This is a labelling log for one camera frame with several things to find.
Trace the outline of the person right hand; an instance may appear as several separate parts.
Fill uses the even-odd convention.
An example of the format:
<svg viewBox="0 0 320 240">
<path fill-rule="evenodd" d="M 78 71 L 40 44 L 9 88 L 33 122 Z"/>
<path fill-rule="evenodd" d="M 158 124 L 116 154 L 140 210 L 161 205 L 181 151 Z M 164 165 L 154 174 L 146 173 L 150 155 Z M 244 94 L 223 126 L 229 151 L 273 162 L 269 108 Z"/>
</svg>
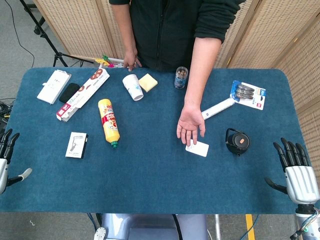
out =
<svg viewBox="0 0 320 240">
<path fill-rule="evenodd" d="M 142 67 L 141 62 L 138 59 L 138 51 L 135 48 L 125 51 L 123 66 L 127 68 L 129 72 L 136 67 Z"/>
</svg>

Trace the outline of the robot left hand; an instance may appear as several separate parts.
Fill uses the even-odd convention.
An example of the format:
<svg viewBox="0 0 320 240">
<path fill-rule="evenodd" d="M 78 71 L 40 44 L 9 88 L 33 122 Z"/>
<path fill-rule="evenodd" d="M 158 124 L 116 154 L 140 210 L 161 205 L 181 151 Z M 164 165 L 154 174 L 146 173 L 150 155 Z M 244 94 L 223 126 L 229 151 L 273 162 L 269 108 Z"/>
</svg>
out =
<svg viewBox="0 0 320 240">
<path fill-rule="evenodd" d="M 10 128 L 0 134 L 0 194 L 3 194 L 7 187 L 24 181 L 33 171 L 32 168 L 27 168 L 23 173 L 9 178 L 9 165 L 11 163 L 16 140 L 20 136 L 20 133 L 18 132 L 9 138 L 12 132 L 13 129 Z"/>
</svg>

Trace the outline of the person left hand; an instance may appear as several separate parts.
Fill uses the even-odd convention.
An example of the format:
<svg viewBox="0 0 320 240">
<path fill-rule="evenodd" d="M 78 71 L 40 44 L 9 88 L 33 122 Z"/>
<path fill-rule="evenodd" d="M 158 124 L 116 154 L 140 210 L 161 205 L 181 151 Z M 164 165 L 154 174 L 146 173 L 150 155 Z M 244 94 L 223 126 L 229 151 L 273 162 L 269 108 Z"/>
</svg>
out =
<svg viewBox="0 0 320 240">
<path fill-rule="evenodd" d="M 197 144 L 198 133 L 201 137 L 204 137 L 205 132 L 205 120 L 200 107 L 198 105 L 185 104 L 177 123 L 177 138 L 189 147 L 191 142 L 193 142 L 194 145 Z"/>
</svg>

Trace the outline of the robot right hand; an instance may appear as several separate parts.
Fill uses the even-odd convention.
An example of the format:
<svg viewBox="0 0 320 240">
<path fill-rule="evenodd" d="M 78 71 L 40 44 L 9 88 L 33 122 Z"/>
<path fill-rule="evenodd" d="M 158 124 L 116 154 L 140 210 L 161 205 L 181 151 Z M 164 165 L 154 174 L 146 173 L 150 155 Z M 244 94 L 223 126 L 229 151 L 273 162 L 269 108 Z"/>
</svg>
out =
<svg viewBox="0 0 320 240">
<path fill-rule="evenodd" d="M 293 143 L 285 138 L 280 139 L 283 146 L 274 142 L 284 173 L 286 186 L 276 184 L 265 177 L 265 182 L 291 199 L 297 205 L 311 205 L 320 200 L 320 191 L 313 167 L 308 160 L 307 152 L 300 143 Z"/>
</svg>

